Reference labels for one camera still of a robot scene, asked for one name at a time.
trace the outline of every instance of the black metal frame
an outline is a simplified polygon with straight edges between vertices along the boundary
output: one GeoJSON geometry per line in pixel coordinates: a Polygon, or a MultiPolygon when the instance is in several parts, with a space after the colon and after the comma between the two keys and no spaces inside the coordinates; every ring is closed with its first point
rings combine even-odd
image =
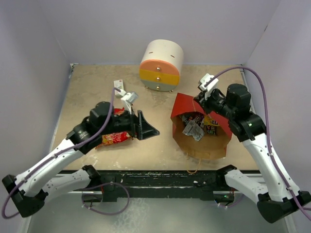
{"type": "MultiPolygon", "coordinates": [[[[71,174],[63,170],[60,174],[71,174]]],[[[101,183],[117,182],[124,185],[132,198],[197,198],[214,200],[214,191],[230,191],[217,178],[216,170],[199,170],[190,174],[185,170],[97,170],[101,183]]],[[[258,170],[244,170],[245,174],[260,174],[258,170]]],[[[116,185],[106,186],[102,201],[125,198],[124,190],[116,185]]]]}

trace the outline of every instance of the red snack bag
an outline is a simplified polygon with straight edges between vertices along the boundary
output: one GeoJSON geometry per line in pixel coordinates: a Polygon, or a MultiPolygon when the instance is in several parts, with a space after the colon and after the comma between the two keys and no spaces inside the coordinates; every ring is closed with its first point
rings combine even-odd
{"type": "MultiPolygon", "coordinates": [[[[114,115],[121,115],[124,112],[124,108],[119,109],[116,108],[114,110],[114,115]]],[[[121,133],[111,133],[102,136],[102,143],[95,147],[95,149],[100,148],[102,146],[109,146],[112,144],[124,142],[127,139],[132,138],[128,132],[121,132],[121,133]]]]}

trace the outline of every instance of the cardboard box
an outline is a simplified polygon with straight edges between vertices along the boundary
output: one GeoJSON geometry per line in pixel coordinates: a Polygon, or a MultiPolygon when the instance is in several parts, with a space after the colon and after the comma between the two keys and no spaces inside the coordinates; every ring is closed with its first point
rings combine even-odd
{"type": "Polygon", "coordinates": [[[211,112],[210,116],[220,125],[217,129],[217,135],[205,134],[197,142],[192,136],[182,133],[185,125],[179,115],[191,112],[200,112],[205,115],[203,109],[193,100],[192,96],[177,93],[171,120],[173,122],[173,138],[181,150],[197,159],[215,160],[225,157],[227,144],[232,137],[228,120],[215,112],[211,112]]]}

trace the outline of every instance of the white cylinder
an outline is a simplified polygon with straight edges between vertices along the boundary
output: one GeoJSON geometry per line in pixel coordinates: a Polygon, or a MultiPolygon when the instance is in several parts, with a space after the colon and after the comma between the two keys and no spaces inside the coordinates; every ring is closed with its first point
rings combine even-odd
{"type": "Polygon", "coordinates": [[[158,91],[171,91],[179,83],[184,60],[182,48],[173,41],[154,40],[149,43],[139,66],[145,86],[158,91]]]}

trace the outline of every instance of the drawer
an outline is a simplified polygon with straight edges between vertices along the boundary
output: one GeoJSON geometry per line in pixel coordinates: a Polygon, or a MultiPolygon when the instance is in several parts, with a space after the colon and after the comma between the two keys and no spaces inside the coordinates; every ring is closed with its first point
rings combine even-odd
{"type": "Polygon", "coordinates": [[[165,74],[161,72],[140,69],[139,76],[142,80],[156,83],[164,83],[169,85],[178,85],[179,83],[179,75],[165,74]]]}
{"type": "Polygon", "coordinates": [[[141,80],[141,82],[148,88],[156,91],[172,91],[174,90],[177,86],[175,85],[169,85],[169,84],[164,84],[164,83],[156,83],[152,81],[147,81],[147,80],[141,80]]]}

